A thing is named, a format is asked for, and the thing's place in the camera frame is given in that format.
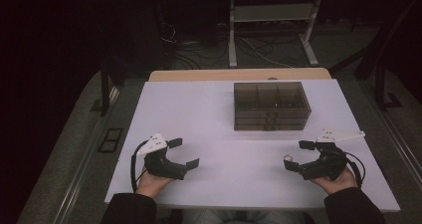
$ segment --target person's arm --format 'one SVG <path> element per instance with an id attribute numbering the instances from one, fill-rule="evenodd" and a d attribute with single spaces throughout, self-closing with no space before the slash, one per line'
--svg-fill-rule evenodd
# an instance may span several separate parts
<path id="1" fill-rule="evenodd" d="M 385 223 L 379 209 L 357 188 L 356 180 L 348 168 L 336 180 L 321 177 L 312 182 L 328 193 L 324 203 L 330 224 Z"/>
<path id="2" fill-rule="evenodd" d="M 153 176 L 144 170 L 135 193 L 112 197 L 101 223 L 155 223 L 157 205 L 153 198 L 171 181 L 173 179 Z"/>

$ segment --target person's left hand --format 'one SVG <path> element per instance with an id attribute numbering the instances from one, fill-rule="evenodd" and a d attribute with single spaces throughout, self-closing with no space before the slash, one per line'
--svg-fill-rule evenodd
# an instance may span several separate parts
<path id="1" fill-rule="evenodd" d="M 150 198 L 155 198 L 161 189 L 163 189 L 168 183 L 174 181 L 172 178 L 151 175 L 145 167 L 142 168 L 142 172 L 143 174 L 140 176 L 136 193 Z"/>

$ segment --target dark background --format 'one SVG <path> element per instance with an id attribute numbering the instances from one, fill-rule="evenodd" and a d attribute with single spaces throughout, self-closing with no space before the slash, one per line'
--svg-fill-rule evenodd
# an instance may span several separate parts
<path id="1" fill-rule="evenodd" d="M 174 1 L 179 1 L 179 6 L 173 10 L 169 6 L 166 18 L 186 30 L 228 17 L 228 11 L 219 7 L 221 0 L 206 4 L 203 0 L 169 0 L 168 4 Z M 318 20 L 382 21 L 395 0 L 374 1 L 323 0 Z M 0 149 L 2 223 L 18 219 L 76 100 L 104 60 L 116 64 L 112 69 L 116 83 L 121 83 L 127 72 L 141 76 L 144 71 L 166 68 L 153 7 L 148 0 L 0 0 L 0 76 L 5 94 Z M 380 8 L 384 13 L 376 12 Z M 195 20 L 189 19 L 189 12 Z M 387 60 L 394 61 L 391 69 L 409 81 L 406 86 L 421 101 L 422 64 L 412 62 L 420 61 L 421 19 L 418 12 L 412 14 L 405 23 L 408 27 L 400 29 L 395 45 L 390 46 L 393 58 Z M 150 35 L 137 33 L 136 24 L 143 24 L 143 32 Z M 145 47 L 145 41 L 151 42 Z M 410 48 L 400 50 L 403 43 Z M 148 61 L 157 65 L 134 65 Z"/>

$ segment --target black sleeve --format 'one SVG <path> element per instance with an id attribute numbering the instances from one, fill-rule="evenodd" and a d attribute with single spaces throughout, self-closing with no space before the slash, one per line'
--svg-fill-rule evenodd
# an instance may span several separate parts
<path id="1" fill-rule="evenodd" d="M 358 188 L 347 188 L 325 199 L 330 224 L 384 224 L 379 209 Z"/>
<path id="2" fill-rule="evenodd" d="M 157 205 L 147 196 L 135 193 L 115 194 L 108 205 L 102 224 L 153 224 Z"/>

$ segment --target white plastic bracket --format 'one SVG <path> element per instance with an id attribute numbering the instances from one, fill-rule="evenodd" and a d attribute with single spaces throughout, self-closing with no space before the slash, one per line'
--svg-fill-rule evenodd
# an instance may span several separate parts
<path id="1" fill-rule="evenodd" d="M 316 142 L 336 142 L 346 139 L 352 139 L 365 136 L 364 131 L 342 131 L 333 129 L 324 129 L 322 134 L 316 138 Z"/>
<path id="2" fill-rule="evenodd" d="M 147 154 L 147 153 L 154 152 L 165 147 L 167 147 L 167 142 L 165 141 L 161 133 L 158 132 L 154 134 L 149 139 L 149 141 L 139 149 L 136 155 Z"/>

